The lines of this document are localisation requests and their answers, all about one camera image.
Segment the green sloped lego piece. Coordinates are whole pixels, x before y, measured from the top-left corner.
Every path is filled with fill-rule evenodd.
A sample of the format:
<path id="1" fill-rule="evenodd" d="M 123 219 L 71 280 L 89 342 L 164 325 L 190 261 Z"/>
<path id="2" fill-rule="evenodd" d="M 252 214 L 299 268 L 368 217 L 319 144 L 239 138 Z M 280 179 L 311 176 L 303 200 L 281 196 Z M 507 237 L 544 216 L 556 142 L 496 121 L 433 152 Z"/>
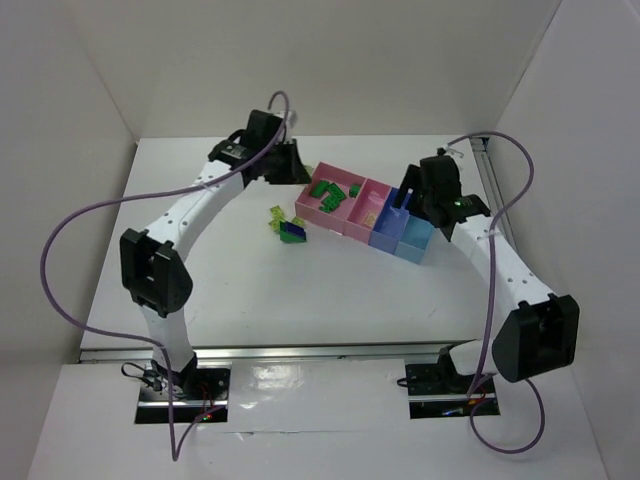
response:
<path id="1" fill-rule="evenodd" d="M 318 181 L 310 191 L 310 196 L 312 198 L 321 198 L 328 189 L 330 183 L 327 180 Z"/>

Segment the green 2x4 lego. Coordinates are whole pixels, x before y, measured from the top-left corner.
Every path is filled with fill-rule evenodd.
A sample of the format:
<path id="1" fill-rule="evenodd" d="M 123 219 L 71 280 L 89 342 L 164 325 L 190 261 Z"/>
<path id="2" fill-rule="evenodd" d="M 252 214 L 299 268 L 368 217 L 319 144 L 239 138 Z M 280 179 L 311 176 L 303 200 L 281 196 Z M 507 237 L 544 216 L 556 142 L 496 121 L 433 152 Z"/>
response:
<path id="1" fill-rule="evenodd" d="M 327 186 L 327 192 L 332 197 L 335 197 L 338 201 L 342 201 L 347 197 L 347 195 L 344 193 L 344 191 L 336 183 L 329 184 Z"/>

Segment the green 2x2 lego cube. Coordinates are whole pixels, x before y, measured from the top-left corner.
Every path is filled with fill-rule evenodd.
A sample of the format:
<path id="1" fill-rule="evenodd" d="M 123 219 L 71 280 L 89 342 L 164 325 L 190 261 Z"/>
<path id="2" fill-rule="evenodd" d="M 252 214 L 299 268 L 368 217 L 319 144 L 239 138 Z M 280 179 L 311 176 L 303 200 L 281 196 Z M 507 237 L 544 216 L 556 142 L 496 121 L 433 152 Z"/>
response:
<path id="1" fill-rule="evenodd" d="M 356 198 L 358 196 L 358 194 L 360 193 L 361 190 L 361 186 L 358 184 L 353 184 L 350 186 L 349 188 L 349 196 L 351 198 Z"/>

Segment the green stepped lego assembly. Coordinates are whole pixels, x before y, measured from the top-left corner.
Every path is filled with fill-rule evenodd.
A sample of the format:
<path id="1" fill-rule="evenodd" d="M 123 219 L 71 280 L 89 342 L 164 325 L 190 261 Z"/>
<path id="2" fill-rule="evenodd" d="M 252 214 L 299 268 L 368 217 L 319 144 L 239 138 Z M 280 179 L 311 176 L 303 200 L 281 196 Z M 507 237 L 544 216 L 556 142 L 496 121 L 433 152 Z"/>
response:
<path id="1" fill-rule="evenodd" d="M 341 200 L 334 196 L 327 196 L 322 200 L 322 205 L 331 211 L 337 209 L 340 204 Z"/>

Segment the dark blue lego brick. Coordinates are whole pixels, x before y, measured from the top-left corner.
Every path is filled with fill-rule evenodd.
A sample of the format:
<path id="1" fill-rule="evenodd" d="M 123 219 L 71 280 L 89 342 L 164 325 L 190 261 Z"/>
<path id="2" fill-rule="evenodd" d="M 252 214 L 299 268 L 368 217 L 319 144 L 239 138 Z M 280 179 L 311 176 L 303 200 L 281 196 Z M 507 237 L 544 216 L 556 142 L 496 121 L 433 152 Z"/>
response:
<path id="1" fill-rule="evenodd" d="M 280 240 L 285 243 L 305 243 L 307 241 L 305 230 L 288 221 L 280 223 L 279 235 Z"/>

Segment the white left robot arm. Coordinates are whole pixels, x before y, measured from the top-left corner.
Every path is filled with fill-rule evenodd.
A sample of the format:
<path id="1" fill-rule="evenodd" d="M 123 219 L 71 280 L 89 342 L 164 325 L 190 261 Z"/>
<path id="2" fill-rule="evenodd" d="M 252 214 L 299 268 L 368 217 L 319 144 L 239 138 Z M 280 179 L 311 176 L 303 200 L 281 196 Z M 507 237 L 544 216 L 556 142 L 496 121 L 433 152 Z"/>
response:
<path id="1" fill-rule="evenodd" d="M 197 370 L 184 315 L 193 291 L 185 261 L 214 217 L 250 182 L 309 183 L 290 117 L 286 111 L 252 111 L 245 128 L 213 147 L 188 193 L 145 229 L 121 235 L 122 283 L 154 342 L 152 368 L 181 390 L 194 385 Z"/>

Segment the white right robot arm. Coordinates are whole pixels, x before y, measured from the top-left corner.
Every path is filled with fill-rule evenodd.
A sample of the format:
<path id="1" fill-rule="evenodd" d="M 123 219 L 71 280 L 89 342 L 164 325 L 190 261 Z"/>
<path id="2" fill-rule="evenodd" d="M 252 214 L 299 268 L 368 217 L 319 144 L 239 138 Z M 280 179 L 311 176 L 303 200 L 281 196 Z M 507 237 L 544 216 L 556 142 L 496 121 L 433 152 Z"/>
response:
<path id="1" fill-rule="evenodd" d="M 463 194 L 453 158 L 437 155 L 409 165 L 394 204 L 430 222 L 488 285 L 491 321 L 482 339 L 450 348 L 456 373 L 498 374 L 516 383 L 574 362 L 577 301 L 539 280 L 504 238 L 485 202 Z"/>

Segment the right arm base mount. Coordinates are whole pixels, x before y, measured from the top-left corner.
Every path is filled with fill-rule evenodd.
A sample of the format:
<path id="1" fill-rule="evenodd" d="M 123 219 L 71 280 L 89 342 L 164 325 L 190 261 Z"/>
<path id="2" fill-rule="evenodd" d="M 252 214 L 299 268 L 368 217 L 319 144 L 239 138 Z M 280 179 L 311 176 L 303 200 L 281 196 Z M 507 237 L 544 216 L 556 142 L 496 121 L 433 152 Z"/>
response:
<path id="1" fill-rule="evenodd" d="M 473 375 L 461 375 L 454 367 L 448 348 L 438 352 L 437 359 L 408 363 L 405 375 L 396 381 L 408 394 L 409 416 L 416 419 L 498 416 L 500 407 L 495 385 L 488 380 L 470 397 L 467 391 Z"/>

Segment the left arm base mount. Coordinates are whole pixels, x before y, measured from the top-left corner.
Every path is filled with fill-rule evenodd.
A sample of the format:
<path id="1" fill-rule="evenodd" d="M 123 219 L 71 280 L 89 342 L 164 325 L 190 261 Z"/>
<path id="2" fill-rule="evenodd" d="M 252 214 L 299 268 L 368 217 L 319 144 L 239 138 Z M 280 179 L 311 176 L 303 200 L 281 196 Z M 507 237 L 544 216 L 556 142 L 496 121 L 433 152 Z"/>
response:
<path id="1" fill-rule="evenodd" d="M 141 383 L 135 423 L 166 424 L 168 422 L 169 385 L 167 380 L 147 365 L 125 362 L 121 374 Z M 191 423 L 198 415 L 212 409 L 203 423 L 224 423 L 228 418 L 228 396 L 231 369 L 228 366 L 196 370 L 194 379 L 184 387 L 174 386 L 172 393 L 174 421 Z"/>

